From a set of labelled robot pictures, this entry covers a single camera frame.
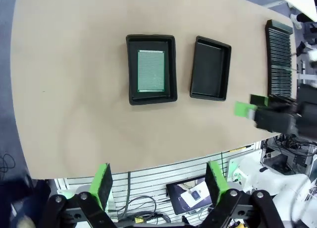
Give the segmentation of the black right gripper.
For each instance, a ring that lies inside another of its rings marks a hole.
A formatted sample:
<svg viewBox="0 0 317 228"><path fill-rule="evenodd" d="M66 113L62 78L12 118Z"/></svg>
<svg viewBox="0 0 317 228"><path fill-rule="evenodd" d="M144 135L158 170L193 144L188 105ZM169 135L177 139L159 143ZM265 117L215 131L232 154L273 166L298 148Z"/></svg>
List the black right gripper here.
<svg viewBox="0 0 317 228"><path fill-rule="evenodd" d="M297 107L294 115L286 113ZM282 134L295 134L306 139L317 138L317 89L311 85L301 85L297 99L281 95L268 97L250 95L250 104L236 102L234 114L252 119L258 129Z"/></svg>

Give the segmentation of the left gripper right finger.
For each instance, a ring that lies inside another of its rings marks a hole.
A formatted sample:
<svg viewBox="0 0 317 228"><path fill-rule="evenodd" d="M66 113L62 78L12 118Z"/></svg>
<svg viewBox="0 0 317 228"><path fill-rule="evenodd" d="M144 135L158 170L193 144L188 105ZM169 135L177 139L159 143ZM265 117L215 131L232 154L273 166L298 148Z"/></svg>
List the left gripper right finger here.
<svg viewBox="0 0 317 228"><path fill-rule="evenodd" d="M226 228L240 219L248 228L282 228L284 224L270 194L265 190L251 195L229 188L217 162L207 162L205 182L213 210L203 220L204 228Z"/></svg>

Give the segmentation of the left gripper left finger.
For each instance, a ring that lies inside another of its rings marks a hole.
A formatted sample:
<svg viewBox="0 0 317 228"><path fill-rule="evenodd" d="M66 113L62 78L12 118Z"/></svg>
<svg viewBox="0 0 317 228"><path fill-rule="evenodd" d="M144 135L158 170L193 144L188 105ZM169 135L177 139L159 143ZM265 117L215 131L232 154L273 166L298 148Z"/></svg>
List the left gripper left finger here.
<svg viewBox="0 0 317 228"><path fill-rule="evenodd" d="M96 172L88 191L51 196L39 221L40 228L74 228L87 222L91 228L114 228L116 225L105 212L113 180L110 164L102 164Z"/></svg>

